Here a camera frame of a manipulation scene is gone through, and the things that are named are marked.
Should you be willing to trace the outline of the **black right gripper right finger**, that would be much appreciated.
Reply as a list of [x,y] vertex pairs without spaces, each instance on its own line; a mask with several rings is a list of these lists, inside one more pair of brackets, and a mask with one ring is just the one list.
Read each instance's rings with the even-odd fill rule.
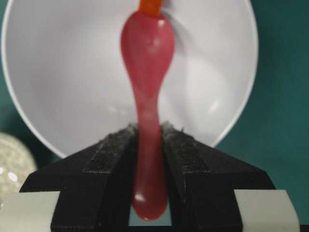
[[297,232],[299,219],[268,174],[162,125],[173,227],[179,232]]

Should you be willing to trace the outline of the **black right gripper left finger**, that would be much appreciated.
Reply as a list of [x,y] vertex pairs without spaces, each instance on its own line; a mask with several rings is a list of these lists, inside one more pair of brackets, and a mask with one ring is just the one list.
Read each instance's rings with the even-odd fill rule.
[[137,126],[31,173],[0,211],[3,232],[123,232],[129,223]]

